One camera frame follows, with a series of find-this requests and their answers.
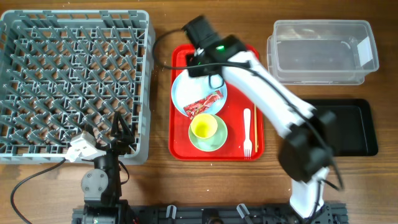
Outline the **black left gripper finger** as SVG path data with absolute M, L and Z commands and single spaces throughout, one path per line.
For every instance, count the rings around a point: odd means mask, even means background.
M 124 118 L 119 115 L 119 123 L 122 127 L 122 137 L 121 140 L 124 142 L 134 142 L 135 138 L 133 136 L 133 133 L 129 129 L 129 126 L 126 124 Z
M 114 113 L 113 123 L 112 123 L 111 133 L 110 133 L 111 137 L 114 137 L 114 138 L 118 138 L 121 134 L 121 131 L 119 129 L 119 117 L 120 117 L 120 113 L 116 111 Z

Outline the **light blue plate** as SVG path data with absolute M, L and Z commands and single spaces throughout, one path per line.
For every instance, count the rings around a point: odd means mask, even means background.
M 184 70 L 182 73 L 177 75 L 176 79 L 172 83 L 172 103 L 176 109 L 181 112 L 181 114 L 188 116 L 184 107 L 206 98 L 217 90 L 220 91 L 223 97 L 220 100 L 215 101 L 207 110 L 205 110 L 205 113 L 217 114 L 222 109 L 228 96 L 226 83 L 217 89 L 213 89 L 209 86 L 208 77 L 192 78 L 188 75 L 188 71 Z

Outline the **red snack wrapper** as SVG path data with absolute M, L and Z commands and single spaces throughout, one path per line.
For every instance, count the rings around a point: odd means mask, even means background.
M 209 107 L 211 107 L 216 101 L 223 99 L 223 94 L 216 90 L 213 93 L 209 94 L 208 96 L 200 99 L 194 103 L 191 103 L 185 106 L 184 112 L 186 112 L 187 116 L 190 119 L 193 119 L 200 113 L 204 113 Z

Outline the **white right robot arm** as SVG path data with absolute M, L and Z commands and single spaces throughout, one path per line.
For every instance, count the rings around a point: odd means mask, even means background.
M 195 49 L 187 58 L 188 75 L 207 77 L 212 89 L 224 83 L 237 88 L 283 139 L 278 160 L 292 179 L 290 206 L 313 221 L 323 205 L 329 170 L 338 168 L 333 158 L 340 145 L 336 115 L 317 110 L 289 91 L 236 36 L 220 37 L 205 16 L 194 18 L 182 30 Z

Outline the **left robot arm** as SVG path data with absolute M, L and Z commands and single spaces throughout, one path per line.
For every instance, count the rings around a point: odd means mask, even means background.
M 126 166 L 119 156 L 127 154 L 134 136 L 119 112 L 115 112 L 111 127 L 111 140 L 106 154 L 93 159 L 94 169 L 81 180 L 85 206 L 79 217 L 73 212 L 72 223 L 139 223 L 127 200 L 121 200 L 120 170 Z

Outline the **grey dishwasher rack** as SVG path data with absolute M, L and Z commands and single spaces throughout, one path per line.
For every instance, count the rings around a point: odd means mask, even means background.
M 145 163 L 154 41 L 143 10 L 4 12 L 1 162 L 59 162 L 87 125 L 108 146 L 119 113 L 134 136 L 120 160 Z

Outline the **clear plastic waste bin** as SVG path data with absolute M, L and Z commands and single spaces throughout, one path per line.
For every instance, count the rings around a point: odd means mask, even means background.
M 357 45 L 369 37 L 373 59 L 360 66 Z M 267 40 L 268 70 L 285 85 L 360 85 L 379 69 L 365 20 L 278 20 Z

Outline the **black waste tray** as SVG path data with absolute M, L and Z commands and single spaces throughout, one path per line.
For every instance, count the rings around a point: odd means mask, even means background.
M 375 156 L 379 152 L 371 107 L 365 99 L 307 99 L 337 116 L 340 146 L 335 156 Z

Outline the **red plastic tray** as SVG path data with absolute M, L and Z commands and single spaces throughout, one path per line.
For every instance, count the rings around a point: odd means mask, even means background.
M 245 108 L 251 110 L 250 140 L 254 145 L 254 103 L 234 86 L 229 83 L 226 86 L 228 90 L 226 103 L 216 115 L 226 123 L 228 137 L 224 145 L 213 152 L 201 151 L 190 142 L 188 136 L 190 119 L 181 114 L 173 103 L 170 103 L 169 151 L 176 159 L 183 161 L 253 161 L 261 157 L 265 146 L 262 113 L 257 109 L 258 152 L 255 154 L 253 149 L 251 157 L 245 158 L 243 111 Z

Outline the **wooden chopstick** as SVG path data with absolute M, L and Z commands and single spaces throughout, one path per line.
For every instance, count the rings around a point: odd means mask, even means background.
M 254 105 L 254 153 L 258 152 L 258 142 L 257 142 L 257 106 Z

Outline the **yellow cup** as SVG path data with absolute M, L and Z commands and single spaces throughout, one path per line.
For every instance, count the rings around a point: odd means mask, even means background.
M 216 133 L 218 123 L 213 115 L 202 113 L 192 119 L 190 129 L 197 138 L 208 139 Z

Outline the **green saucer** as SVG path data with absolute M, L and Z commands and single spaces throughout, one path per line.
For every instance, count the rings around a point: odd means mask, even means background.
M 208 139 L 199 139 L 191 131 L 190 126 L 188 129 L 188 136 L 190 142 L 199 150 L 204 152 L 213 152 L 218 150 L 227 140 L 228 128 L 225 122 L 217 115 L 213 115 L 218 123 L 216 133 Z

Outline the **white plastic fork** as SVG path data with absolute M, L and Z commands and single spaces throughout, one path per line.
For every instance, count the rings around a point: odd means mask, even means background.
M 245 108 L 243 111 L 243 119 L 244 119 L 244 156 L 245 158 L 251 157 L 252 152 L 252 142 L 250 140 L 250 127 L 251 127 L 251 110 L 249 108 Z

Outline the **white label in bin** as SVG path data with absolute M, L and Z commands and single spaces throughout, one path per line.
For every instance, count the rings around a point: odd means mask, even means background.
M 357 50 L 361 67 L 373 59 L 369 37 L 366 37 L 357 45 Z

